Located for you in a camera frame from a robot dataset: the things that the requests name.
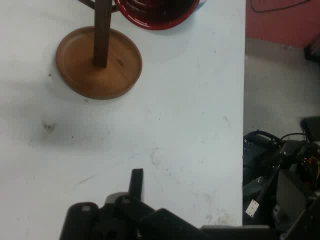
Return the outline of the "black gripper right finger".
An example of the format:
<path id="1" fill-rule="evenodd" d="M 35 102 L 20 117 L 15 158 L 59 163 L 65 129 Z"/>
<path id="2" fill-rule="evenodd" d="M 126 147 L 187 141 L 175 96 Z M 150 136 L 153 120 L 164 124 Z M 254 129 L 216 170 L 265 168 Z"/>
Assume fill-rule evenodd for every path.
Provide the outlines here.
<path id="1" fill-rule="evenodd" d="M 266 225 L 205 225 L 201 230 L 212 240 L 272 240 L 273 230 Z"/>

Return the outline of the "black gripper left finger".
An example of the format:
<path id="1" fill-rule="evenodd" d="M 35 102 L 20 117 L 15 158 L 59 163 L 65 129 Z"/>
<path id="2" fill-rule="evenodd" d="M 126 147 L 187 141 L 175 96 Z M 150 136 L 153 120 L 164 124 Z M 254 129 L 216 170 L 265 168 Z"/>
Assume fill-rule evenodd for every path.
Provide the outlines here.
<path id="1" fill-rule="evenodd" d="M 61 240 L 206 240 L 208 236 L 167 209 L 142 200 L 144 171 L 131 172 L 128 192 L 98 207 L 93 202 L 72 205 L 66 214 Z"/>

